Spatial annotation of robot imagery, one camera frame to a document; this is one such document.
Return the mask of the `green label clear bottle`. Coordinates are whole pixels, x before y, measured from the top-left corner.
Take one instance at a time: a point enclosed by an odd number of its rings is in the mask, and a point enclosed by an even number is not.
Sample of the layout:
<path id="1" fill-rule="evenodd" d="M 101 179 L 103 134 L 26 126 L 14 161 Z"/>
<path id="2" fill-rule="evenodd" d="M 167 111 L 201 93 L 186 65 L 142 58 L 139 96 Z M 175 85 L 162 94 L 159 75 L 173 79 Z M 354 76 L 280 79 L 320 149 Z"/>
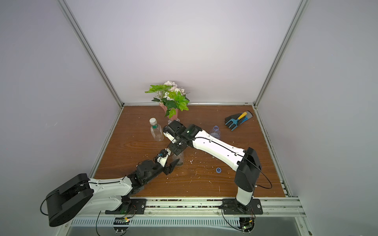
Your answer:
<path id="1" fill-rule="evenodd" d="M 161 142 L 164 140 L 164 134 L 162 127 L 157 123 L 156 125 L 151 125 L 151 134 L 155 141 Z"/>

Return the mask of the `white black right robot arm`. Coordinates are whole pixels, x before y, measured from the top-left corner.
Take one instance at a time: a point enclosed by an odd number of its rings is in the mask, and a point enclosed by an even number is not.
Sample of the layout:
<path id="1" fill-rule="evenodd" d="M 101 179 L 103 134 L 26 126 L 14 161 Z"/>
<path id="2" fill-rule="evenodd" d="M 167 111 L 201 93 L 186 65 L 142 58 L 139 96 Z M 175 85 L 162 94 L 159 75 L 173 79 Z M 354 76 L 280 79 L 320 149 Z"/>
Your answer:
<path id="1" fill-rule="evenodd" d="M 261 163 L 254 149 L 234 147 L 196 125 L 185 127 L 178 121 L 165 126 L 163 134 L 170 140 L 168 149 L 176 155 L 191 147 L 206 152 L 228 165 L 235 171 L 234 182 L 238 187 L 236 201 L 243 206 L 251 203 L 257 180 L 262 173 Z"/>

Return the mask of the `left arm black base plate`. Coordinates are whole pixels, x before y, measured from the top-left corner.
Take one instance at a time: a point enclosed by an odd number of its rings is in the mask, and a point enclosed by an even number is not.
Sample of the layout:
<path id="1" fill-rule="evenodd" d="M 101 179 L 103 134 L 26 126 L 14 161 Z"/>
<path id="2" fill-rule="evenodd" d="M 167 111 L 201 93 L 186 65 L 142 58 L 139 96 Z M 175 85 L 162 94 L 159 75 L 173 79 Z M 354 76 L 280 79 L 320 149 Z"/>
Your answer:
<path id="1" fill-rule="evenodd" d="M 106 210 L 105 214 L 113 214 L 113 215 L 142 215 L 144 214 L 145 207 L 146 207 L 147 199 L 129 199 L 123 201 L 122 204 L 115 210 Z"/>

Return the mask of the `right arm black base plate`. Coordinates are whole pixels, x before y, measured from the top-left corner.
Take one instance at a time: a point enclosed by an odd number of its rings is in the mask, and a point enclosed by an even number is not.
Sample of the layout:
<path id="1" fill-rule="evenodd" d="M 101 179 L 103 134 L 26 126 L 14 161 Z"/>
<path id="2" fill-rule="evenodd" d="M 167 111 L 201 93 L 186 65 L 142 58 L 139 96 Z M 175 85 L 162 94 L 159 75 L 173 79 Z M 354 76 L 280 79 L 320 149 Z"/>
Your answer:
<path id="1" fill-rule="evenodd" d="M 251 201 L 245 206 L 238 202 L 236 199 L 222 199 L 222 204 L 219 209 L 223 210 L 226 215 L 262 215 L 263 209 L 260 199 L 252 198 Z"/>

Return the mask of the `white bottle cap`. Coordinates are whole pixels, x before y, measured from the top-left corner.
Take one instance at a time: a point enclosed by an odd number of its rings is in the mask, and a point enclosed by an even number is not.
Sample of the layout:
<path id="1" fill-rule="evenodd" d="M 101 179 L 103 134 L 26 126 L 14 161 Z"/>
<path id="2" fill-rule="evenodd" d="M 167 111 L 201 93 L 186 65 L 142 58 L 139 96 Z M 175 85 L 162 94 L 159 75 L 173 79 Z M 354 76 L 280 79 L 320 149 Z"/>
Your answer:
<path id="1" fill-rule="evenodd" d="M 149 122 L 150 122 L 151 125 L 156 125 L 156 124 L 157 124 L 157 120 L 156 120 L 156 118 L 151 118 L 151 119 L 149 120 Z"/>

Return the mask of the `teal print clear bottle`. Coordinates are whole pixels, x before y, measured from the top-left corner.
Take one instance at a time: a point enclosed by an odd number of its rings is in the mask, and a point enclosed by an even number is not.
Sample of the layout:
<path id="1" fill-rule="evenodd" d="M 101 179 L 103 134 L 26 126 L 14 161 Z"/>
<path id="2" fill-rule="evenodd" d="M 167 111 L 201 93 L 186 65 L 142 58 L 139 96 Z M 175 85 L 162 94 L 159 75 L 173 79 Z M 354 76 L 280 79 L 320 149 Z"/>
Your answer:
<path id="1" fill-rule="evenodd" d="M 185 158 L 184 152 L 181 152 L 178 155 L 176 155 L 176 154 L 172 155 L 173 161 L 178 160 L 176 166 L 182 166 L 184 164 L 184 158 Z"/>

